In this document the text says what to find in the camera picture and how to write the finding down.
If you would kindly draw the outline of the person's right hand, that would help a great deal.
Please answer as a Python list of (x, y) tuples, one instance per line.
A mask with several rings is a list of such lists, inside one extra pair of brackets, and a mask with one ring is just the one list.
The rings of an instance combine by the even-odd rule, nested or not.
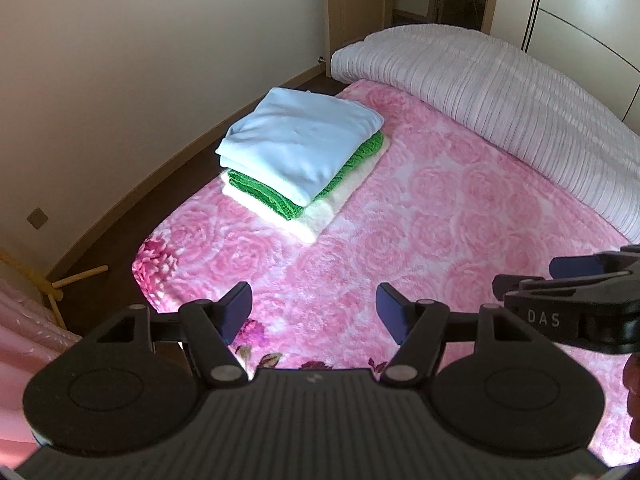
[(640, 360), (632, 354), (623, 371), (623, 386), (627, 390), (627, 413), (631, 417), (629, 434), (634, 442), (640, 442)]

